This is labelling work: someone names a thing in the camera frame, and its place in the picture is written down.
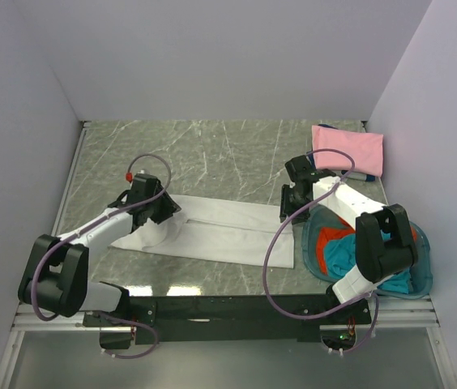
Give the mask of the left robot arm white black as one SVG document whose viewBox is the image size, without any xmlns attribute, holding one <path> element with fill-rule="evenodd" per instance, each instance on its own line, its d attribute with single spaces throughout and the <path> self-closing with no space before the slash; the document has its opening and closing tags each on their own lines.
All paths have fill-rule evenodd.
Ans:
<svg viewBox="0 0 457 389">
<path fill-rule="evenodd" d="M 116 240 L 143 227 L 159 225 L 181 208 L 157 177 L 128 173 L 130 187 L 96 218 L 60 236 L 40 235 L 32 246 L 18 297 L 36 316 L 50 321 L 81 310 L 99 310 L 114 326 L 126 323 L 131 306 L 122 300 L 125 289 L 88 281 L 89 259 Z"/>
</svg>

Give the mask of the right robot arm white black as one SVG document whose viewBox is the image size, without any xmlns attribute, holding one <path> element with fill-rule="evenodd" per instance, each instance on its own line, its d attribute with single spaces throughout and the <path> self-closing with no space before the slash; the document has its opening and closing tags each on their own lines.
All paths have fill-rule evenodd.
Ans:
<svg viewBox="0 0 457 389">
<path fill-rule="evenodd" d="M 355 234 L 355 264 L 330 287 L 334 297 L 325 303 L 333 323 L 353 313 L 351 300 L 372 293 L 379 285 L 418 262 L 416 243 L 406 210 L 363 195 L 328 169 L 316 169 L 307 156 L 284 164 L 290 178 L 281 189 L 280 221 L 307 223 L 316 206 L 324 207 L 347 223 Z"/>
</svg>

